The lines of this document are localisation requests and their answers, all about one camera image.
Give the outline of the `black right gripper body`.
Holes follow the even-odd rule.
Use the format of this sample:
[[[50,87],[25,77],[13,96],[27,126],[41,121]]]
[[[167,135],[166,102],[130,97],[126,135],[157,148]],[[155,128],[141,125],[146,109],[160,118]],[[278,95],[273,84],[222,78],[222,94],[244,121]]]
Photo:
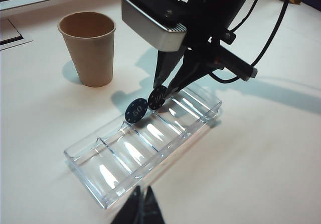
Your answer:
[[[227,68],[244,81],[254,78],[257,69],[221,46],[232,44],[236,35],[229,26],[246,0],[188,0],[190,15],[184,56],[206,61],[215,70]]]

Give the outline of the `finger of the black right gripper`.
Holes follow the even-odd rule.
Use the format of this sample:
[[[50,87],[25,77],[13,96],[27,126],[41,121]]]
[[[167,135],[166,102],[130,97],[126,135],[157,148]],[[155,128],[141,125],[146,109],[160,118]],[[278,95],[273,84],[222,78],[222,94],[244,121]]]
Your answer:
[[[185,50],[175,52],[157,52],[157,63],[153,81],[153,88],[161,86],[174,70]]]
[[[206,61],[200,61],[194,57],[184,56],[182,66],[168,85],[165,98],[169,98],[177,91],[214,70],[215,68],[209,65]]]

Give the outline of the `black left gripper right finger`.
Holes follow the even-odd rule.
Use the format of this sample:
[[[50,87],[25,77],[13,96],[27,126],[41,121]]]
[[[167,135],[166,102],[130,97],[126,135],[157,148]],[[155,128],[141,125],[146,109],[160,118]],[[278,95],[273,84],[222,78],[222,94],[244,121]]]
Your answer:
[[[147,188],[144,199],[144,223],[165,224],[161,209],[153,193],[151,186]]]

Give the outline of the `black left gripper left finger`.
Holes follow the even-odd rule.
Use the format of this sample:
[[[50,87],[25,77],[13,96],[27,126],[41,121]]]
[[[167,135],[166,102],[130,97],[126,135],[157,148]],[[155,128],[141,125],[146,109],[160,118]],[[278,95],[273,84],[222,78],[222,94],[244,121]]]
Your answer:
[[[129,198],[116,214],[115,218],[111,222],[112,224],[126,224],[134,223],[138,214],[138,207],[141,198],[140,186],[136,186]]]

